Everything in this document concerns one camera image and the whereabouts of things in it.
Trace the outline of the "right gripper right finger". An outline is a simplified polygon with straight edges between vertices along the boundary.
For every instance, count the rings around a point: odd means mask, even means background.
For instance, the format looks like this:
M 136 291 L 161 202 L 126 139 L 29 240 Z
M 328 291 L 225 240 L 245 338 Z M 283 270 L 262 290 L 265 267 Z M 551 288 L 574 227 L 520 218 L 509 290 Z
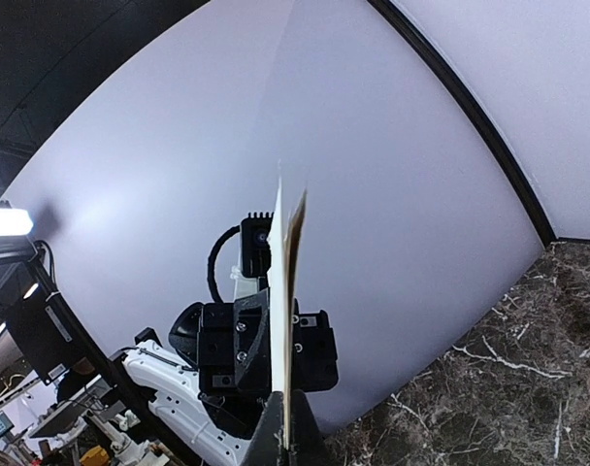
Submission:
M 330 466 L 337 461 L 327 449 L 306 394 L 294 390 L 291 394 L 290 466 Z

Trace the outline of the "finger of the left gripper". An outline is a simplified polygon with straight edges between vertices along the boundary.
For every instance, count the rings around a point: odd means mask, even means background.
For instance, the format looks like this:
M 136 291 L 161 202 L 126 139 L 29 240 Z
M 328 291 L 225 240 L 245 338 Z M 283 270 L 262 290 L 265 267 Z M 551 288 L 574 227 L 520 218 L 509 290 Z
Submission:
M 235 385 L 237 388 L 270 388 L 269 289 L 234 303 Z

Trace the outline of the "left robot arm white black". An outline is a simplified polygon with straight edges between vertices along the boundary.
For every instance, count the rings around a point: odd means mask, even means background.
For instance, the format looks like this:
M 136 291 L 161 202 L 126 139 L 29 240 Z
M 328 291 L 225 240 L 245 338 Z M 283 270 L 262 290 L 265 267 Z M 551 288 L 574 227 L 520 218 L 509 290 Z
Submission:
M 339 380 L 328 314 L 294 315 L 290 448 L 281 445 L 282 400 L 272 391 L 269 292 L 233 303 L 194 303 L 169 349 L 152 329 L 120 358 L 147 409 L 209 465 L 327 465 L 306 397 Z

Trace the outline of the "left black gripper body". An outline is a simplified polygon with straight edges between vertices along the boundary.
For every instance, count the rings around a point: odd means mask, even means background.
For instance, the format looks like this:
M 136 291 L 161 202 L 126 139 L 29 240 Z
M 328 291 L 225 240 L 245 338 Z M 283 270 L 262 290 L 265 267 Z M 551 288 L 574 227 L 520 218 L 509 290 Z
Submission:
M 211 396 L 267 396 L 272 375 L 270 309 L 266 299 L 203 304 L 197 316 L 197 370 L 200 391 Z M 295 314 L 292 326 L 290 386 L 327 391 L 339 381 L 338 352 L 328 314 Z

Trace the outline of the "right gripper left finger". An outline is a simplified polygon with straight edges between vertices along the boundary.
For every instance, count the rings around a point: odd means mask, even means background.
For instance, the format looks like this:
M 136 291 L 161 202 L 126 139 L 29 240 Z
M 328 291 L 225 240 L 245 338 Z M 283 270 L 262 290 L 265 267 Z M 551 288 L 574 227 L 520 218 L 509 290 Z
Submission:
M 284 464 L 283 393 L 272 392 L 267 400 L 242 466 L 279 466 Z

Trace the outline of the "beige decorated letter paper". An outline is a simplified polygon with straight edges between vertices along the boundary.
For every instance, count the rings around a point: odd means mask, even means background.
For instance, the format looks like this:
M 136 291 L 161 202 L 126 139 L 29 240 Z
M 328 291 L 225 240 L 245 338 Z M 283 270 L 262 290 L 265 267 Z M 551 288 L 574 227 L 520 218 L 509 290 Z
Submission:
M 307 194 L 303 191 L 296 209 L 287 212 L 283 207 L 282 178 L 278 178 L 274 217 L 268 236 L 271 251 L 268 283 L 272 391 L 283 393 L 284 450 L 290 447 L 294 301 Z

